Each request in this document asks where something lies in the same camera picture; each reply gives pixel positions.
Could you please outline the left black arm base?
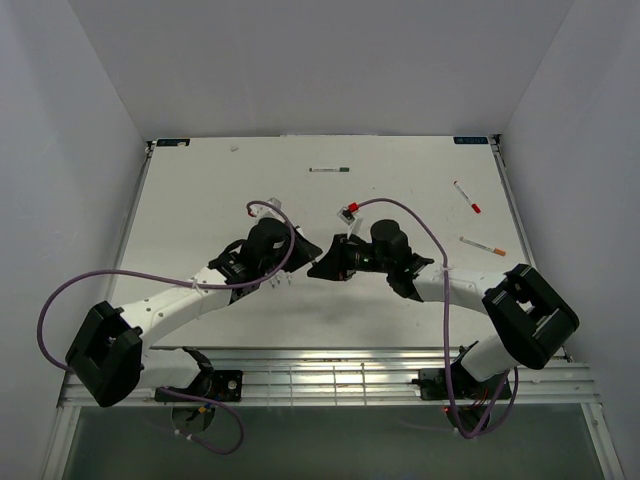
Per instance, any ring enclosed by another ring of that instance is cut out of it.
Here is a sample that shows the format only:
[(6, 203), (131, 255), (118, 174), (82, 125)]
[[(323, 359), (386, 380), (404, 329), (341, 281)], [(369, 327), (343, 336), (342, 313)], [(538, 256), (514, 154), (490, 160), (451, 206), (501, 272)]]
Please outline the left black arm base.
[(154, 393), (154, 400), (193, 401), (194, 397), (198, 397), (207, 401), (239, 402), (242, 398), (243, 376), (242, 370), (203, 371), (185, 388), (158, 388)]

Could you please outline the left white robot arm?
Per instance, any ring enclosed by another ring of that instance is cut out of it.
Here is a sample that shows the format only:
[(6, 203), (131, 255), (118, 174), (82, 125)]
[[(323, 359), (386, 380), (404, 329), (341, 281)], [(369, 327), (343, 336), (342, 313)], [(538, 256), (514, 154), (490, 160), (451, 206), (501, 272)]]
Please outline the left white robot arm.
[(258, 290), (258, 279), (271, 272), (293, 273), (321, 253), (299, 230), (264, 217), (247, 238), (229, 244), (185, 285), (118, 307), (107, 301), (92, 307), (66, 363), (101, 407), (140, 388), (217, 400), (214, 368), (204, 354), (193, 347), (156, 350), (154, 344)]

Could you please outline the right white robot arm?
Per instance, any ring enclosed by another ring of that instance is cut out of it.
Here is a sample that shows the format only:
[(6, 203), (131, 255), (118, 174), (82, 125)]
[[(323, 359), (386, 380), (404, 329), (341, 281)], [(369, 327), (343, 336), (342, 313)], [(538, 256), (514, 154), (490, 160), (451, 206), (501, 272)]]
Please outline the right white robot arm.
[(494, 335), (463, 348), (450, 369), (424, 380), (437, 397), (449, 391), (474, 397), (514, 367), (541, 370), (579, 327), (577, 314), (530, 265), (498, 273), (447, 270), (415, 253), (394, 220), (375, 222), (370, 236), (335, 235), (308, 277), (342, 282), (357, 272), (380, 273), (402, 298), (485, 314), (494, 327)]

